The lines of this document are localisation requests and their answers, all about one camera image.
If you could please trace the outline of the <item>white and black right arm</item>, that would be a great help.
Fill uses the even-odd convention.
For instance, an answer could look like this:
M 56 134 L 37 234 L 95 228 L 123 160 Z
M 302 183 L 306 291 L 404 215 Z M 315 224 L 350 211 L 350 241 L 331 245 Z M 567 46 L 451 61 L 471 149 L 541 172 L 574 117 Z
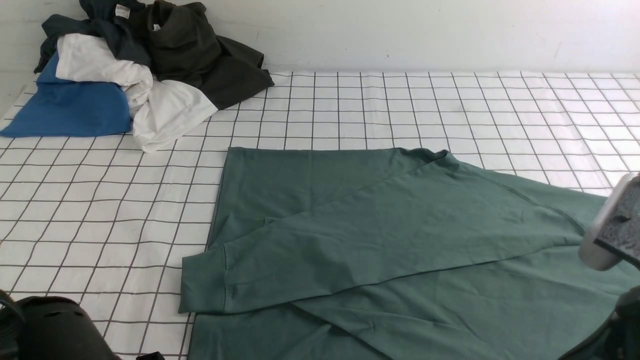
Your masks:
M 640 176 L 624 175 L 590 226 L 578 251 L 583 264 L 608 271 L 624 261 L 640 266 Z M 638 360 L 640 287 L 624 292 L 610 317 L 562 360 Z

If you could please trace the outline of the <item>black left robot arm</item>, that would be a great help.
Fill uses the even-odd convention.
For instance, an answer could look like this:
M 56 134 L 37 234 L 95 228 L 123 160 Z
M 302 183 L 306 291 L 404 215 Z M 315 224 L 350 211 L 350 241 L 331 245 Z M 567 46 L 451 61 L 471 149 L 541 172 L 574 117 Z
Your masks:
M 2 360 L 119 360 L 88 313 L 74 300 L 0 292 Z

